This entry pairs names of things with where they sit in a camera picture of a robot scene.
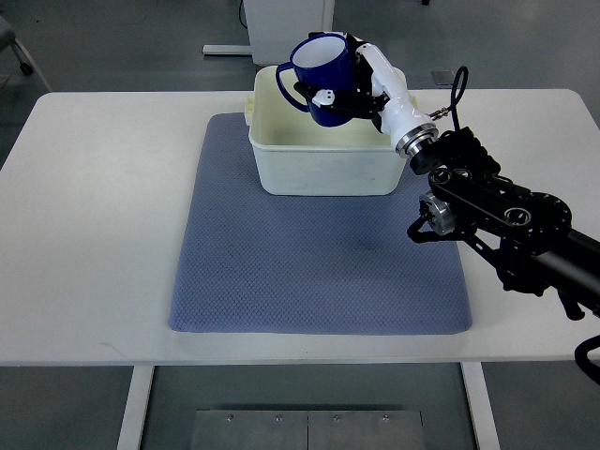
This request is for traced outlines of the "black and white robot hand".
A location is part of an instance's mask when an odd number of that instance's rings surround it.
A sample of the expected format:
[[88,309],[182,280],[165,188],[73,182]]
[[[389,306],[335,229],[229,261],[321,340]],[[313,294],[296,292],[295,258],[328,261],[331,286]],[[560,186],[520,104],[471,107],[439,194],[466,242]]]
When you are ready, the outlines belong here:
[[317,90],[297,81],[295,91],[322,110],[351,119],[369,120],[390,138],[392,147],[405,158],[417,155],[437,140],[433,120],[413,105],[406,82],[381,50],[347,33],[356,88],[353,91]]

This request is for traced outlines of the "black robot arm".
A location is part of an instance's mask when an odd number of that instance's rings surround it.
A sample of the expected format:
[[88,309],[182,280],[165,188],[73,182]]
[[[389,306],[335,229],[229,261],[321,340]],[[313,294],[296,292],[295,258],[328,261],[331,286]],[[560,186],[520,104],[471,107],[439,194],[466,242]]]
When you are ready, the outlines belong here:
[[500,164],[458,119],[469,77],[460,67],[450,103],[431,114],[449,115],[453,129],[428,130],[410,142],[410,167],[427,176],[419,217],[408,228],[418,244],[462,241],[496,271],[510,292],[542,295],[554,288],[568,319],[599,312],[599,243],[573,229],[567,204],[501,176]]

